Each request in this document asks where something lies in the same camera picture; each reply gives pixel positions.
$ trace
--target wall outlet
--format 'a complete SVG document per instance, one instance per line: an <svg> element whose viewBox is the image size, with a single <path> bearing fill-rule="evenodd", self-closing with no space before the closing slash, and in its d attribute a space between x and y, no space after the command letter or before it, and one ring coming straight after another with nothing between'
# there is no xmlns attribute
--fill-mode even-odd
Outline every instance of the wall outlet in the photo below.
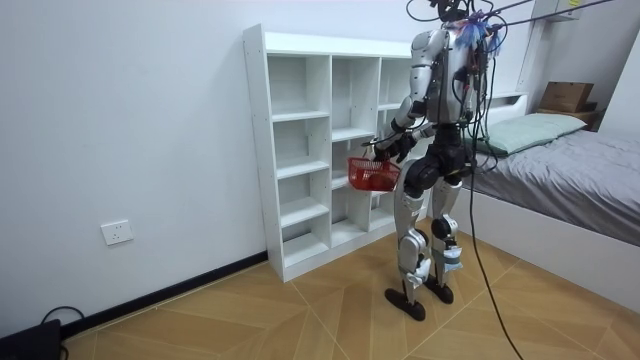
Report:
<svg viewBox="0 0 640 360"><path fill-rule="evenodd" d="M131 232L129 220L105 224L100 226L100 228L102 229L102 235L104 236L104 241L107 242L107 245L133 240L133 233Z"/></svg>

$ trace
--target mattress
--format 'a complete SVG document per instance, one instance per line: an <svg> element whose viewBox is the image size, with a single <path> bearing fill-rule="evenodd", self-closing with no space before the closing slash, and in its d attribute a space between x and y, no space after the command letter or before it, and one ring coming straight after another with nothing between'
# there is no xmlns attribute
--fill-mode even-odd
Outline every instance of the mattress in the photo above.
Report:
<svg viewBox="0 0 640 360"><path fill-rule="evenodd" d="M495 161L478 154L478 164ZM578 131L500 159L475 189L640 246L640 141Z"/></svg>

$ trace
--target red basket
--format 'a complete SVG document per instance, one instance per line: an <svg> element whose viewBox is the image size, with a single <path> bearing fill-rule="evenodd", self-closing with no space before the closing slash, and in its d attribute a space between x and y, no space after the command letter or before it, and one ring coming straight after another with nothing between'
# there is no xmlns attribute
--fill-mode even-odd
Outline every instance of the red basket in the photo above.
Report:
<svg viewBox="0 0 640 360"><path fill-rule="evenodd" d="M349 158L349 183L357 190L393 191L400 168L389 161Z"/></svg>

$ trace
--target robot leg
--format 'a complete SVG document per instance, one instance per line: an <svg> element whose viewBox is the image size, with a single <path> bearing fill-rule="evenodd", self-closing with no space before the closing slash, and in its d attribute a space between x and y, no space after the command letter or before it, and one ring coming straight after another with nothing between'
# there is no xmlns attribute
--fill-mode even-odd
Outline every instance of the robot leg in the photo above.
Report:
<svg viewBox="0 0 640 360"><path fill-rule="evenodd" d="M415 228L416 220L424 203L424 193L412 197L404 191L404 180L414 161L405 164L395 190L394 217L398 235L398 270L402 278L402 290L387 289L387 300L417 321L426 318L422 304L416 300L415 290L429 276L431 259L427 256L428 238Z"/></svg>
<svg viewBox="0 0 640 360"><path fill-rule="evenodd" d="M462 267L462 248L456 242L458 223L449 216L461 187L462 180L459 177L445 177L433 187L431 194L431 256L435 263L436 276L429 275L425 285L445 304L453 303L453 291L447 286L449 272Z"/></svg>

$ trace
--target parquet floor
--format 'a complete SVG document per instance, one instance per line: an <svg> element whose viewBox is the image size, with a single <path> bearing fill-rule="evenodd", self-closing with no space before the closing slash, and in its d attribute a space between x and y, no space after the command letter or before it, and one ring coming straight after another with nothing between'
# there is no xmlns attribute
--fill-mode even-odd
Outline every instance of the parquet floor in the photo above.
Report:
<svg viewBox="0 0 640 360"><path fill-rule="evenodd" d="M426 230L427 223L420 227ZM268 264L67 342L72 360L515 359L462 234L464 269L427 320L384 299L400 286L388 236L283 284ZM640 359L640 315L485 243L505 323L525 359Z"/></svg>

